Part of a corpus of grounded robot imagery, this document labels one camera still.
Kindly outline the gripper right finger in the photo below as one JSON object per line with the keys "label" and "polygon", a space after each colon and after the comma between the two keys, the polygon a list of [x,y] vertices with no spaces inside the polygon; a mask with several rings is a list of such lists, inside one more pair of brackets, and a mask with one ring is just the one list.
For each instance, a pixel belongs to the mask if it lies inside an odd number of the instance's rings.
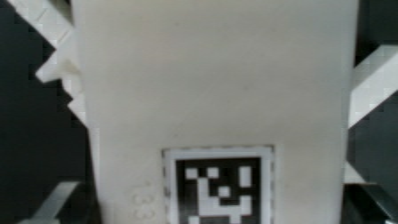
{"label": "gripper right finger", "polygon": [[344,224],[398,224],[398,202],[377,184],[347,184]]}

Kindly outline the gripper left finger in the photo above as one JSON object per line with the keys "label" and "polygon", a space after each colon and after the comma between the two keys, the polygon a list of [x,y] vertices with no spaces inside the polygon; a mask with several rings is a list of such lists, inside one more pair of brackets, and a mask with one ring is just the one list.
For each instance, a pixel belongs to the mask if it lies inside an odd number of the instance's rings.
{"label": "gripper left finger", "polygon": [[34,215],[17,224],[93,224],[97,220],[95,193],[81,181],[57,184]]}

